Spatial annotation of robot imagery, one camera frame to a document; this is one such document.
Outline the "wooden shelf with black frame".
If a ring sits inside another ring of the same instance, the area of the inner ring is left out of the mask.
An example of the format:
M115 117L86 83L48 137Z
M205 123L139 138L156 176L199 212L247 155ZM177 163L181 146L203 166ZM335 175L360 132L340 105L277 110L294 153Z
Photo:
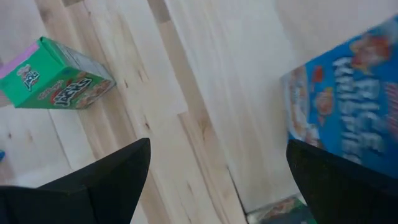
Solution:
M147 2L247 213L298 192L285 159L281 76L398 14L398 0Z

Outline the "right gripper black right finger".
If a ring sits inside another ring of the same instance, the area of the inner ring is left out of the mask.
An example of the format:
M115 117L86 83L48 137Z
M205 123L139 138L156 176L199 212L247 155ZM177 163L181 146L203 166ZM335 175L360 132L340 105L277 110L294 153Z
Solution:
M398 224L398 179L299 140L286 158L317 224Z

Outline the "green Apple Jacks cereal box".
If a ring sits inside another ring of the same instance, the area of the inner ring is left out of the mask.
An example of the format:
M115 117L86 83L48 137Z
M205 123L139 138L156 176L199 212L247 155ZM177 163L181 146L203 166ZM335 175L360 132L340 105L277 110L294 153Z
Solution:
M0 68L0 91L15 108L81 110L115 84L101 63L47 37Z
M248 213L248 224L317 224L304 198L293 195Z

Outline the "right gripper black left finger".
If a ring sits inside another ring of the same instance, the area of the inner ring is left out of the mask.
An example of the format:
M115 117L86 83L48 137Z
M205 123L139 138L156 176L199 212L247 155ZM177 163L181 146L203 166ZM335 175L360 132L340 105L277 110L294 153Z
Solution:
M130 224L150 159L142 138L40 187L0 186L0 224Z

